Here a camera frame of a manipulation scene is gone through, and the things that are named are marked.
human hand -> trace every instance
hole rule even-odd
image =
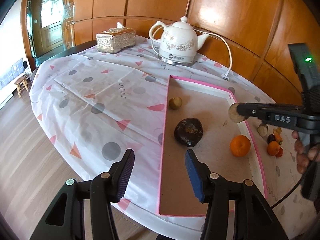
[[[314,160],[314,158],[317,154],[317,151],[318,151],[318,146],[316,145],[316,146],[312,147],[309,150],[308,155],[305,155],[303,153],[304,147],[299,139],[299,135],[298,135],[297,131],[292,132],[292,138],[297,139],[294,143],[294,149],[297,152],[297,170],[299,173],[303,174],[306,171],[310,160],[311,161]],[[320,154],[318,154],[315,161],[316,162],[320,161]]]

screw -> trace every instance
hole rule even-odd
[[[74,179],[68,179],[67,181],[66,181],[66,184],[68,185],[68,186],[71,186],[71,185],[73,185],[75,183],[75,180]]]
[[[252,180],[246,179],[244,181],[244,184],[246,184],[247,186],[251,187],[253,185],[253,182],[252,182]]]
[[[217,173],[214,173],[214,172],[213,172],[213,173],[210,173],[209,176],[210,176],[211,179],[217,179],[217,178],[219,178],[219,175],[218,175]]]
[[[104,173],[102,173],[102,174],[100,175],[100,177],[103,178],[103,179],[107,179],[107,178],[110,177],[110,173],[109,173],[109,172],[104,172]]]

orange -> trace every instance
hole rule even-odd
[[[251,147],[250,140],[244,135],[234,137],[230,143],[230,150],[235,157],[247,155]]]
[[[272,141],[268,144],[267,152],[269,155],[277,155],[280,150],[280,145],[276,141]]]
[[[280,158],[283,155],[283,149],[280,147],[279,152],[276,154],[277,158]]]

white tablecloth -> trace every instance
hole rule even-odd
[[[150,40],[137,36],[136,41],[136,46],[118,54],[100,53],[92,47],[44,62],[30,91],[32,109],[55,148],[84,180],[108,171],[132,148],[136,156],[132,175],[124,198],[114,206],[163,235],[199,239],[204,217],[156,215],[169,75],[225,87],[238,102],[274,101],[233,71],[229,82],[221,79],[227,68],[203,55],[196,55],[192,67],[171,66],[156,58]],[[248,122],[256,131],[259,121],[249,118]],[[283,129],[282,137],[281,158],[259,149],[270,205],[300,178],[291,131]],[[274,212],[290,238],[300,234],[316,215],[313,203],[301,197],[299,188]],[[227,239],[232,239],[232,229],[230,226]]]

electric kettle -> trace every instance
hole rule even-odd
[[[180,22],[175,22],[171,26],[157,21],[149,30],[151,40],[160,43],[158,58],[171,65],[190,66],[194,63],[197,50],[201,49],[205,40],[210,36],[207,33],[197,36],[193,27],[187,23],[187,17],[180,18]],[[163,27],[160,39],[153,37],[153,30],[157,26]]]

